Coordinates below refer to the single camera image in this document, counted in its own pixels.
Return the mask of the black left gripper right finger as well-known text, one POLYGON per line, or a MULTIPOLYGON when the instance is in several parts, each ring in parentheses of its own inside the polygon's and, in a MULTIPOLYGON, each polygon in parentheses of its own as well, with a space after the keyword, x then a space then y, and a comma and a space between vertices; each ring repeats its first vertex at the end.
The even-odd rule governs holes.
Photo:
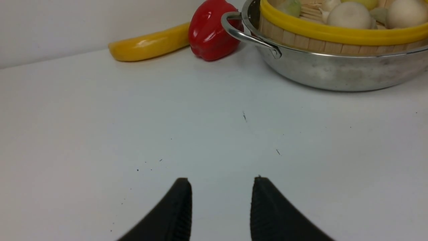
POLYGON ((267 177, 255 177, 250 209, 252 241, 332 241, 267 177))

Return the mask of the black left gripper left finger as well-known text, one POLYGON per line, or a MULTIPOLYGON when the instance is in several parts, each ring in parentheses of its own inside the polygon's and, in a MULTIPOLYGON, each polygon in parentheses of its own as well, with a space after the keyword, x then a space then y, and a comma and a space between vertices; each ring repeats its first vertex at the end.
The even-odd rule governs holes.
POLYGON ((192 229, 192 186, 178 178, 164 197, 120 241, 189 241, 192 229))

